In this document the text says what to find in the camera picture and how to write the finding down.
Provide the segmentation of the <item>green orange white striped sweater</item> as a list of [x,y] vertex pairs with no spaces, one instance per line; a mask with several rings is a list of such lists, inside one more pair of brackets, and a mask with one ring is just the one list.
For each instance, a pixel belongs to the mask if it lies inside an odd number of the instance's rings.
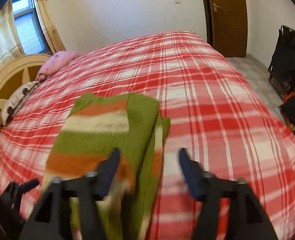
[[144,239],[163,168],[169,118],[159,102],[129,93],[76,99],[45,165],[41,190],[55,177],[79,178],[118,148],[120,163],[108,195],[98,202],[108,239]]

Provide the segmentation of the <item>white patterned cloth at headboard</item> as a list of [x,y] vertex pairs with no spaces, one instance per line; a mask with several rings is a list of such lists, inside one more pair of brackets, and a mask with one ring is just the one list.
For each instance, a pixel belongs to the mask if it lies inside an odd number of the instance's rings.
[[5,126],[17,114],[24,102],[39,85],[39,81],[30,81],[21,85],[12,93],[0,113],[2,126]]

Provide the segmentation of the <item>red white plaid bedspread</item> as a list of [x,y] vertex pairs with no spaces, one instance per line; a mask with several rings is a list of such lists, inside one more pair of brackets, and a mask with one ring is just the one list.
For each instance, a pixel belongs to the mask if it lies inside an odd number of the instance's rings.
[[188,194],[177,151],[220,178],[246,178],[279,239],[295,234],[295,135],[245,78],[196,33],[119,42],[83,55],[47,79],[0,132],[0,190],[42,178],[74,101],[84,93],[155,98],[171,120],[163,179],[147,239],[189,239],[200,204]]

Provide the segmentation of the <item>beige round wooden headboard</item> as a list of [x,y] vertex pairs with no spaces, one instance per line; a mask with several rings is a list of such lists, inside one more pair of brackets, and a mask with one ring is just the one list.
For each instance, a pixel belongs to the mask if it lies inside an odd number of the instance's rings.
[[0,70],[0,113],[12,93],[21,85],[34,80],[39,68],[49,59],[47,54],[24,55]]

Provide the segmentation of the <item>pink pillow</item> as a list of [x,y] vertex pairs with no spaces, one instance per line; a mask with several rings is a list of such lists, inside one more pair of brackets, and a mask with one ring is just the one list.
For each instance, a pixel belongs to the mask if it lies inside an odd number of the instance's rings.
[[69,62],[79,57],[79,54],[73,51],[58,51],[47,62],[42,64],[36,75],[36,81],[44,81],[53,76]]

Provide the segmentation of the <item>beige patterned curtain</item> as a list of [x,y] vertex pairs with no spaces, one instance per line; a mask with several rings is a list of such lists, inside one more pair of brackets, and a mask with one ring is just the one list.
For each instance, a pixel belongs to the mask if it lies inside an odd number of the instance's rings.
[[0,71],[23,55],[63,50],[47,0],[0,0]]

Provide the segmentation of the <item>window with blue glass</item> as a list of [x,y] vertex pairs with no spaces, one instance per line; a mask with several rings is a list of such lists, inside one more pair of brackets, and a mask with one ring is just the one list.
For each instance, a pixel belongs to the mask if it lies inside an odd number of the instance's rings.
[[12,0],[12,10],[24,54],[50,54],[33,0]]

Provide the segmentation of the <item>black folding chair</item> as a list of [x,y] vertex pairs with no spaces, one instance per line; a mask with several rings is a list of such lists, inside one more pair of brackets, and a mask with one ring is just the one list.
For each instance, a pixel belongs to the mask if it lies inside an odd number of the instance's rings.
[[295,91],[295,30],[285,25],[279,29],[275,51],[268,67],[269,83],[283,99]]

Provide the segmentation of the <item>brown wooden door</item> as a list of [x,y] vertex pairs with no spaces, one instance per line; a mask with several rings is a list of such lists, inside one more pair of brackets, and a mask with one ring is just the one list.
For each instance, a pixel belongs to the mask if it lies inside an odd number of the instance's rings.
[[[245,57],[248,17],[246,0],[203,0],[207,42],[224,57]],[[214,12],[213,3],[221,6]]]

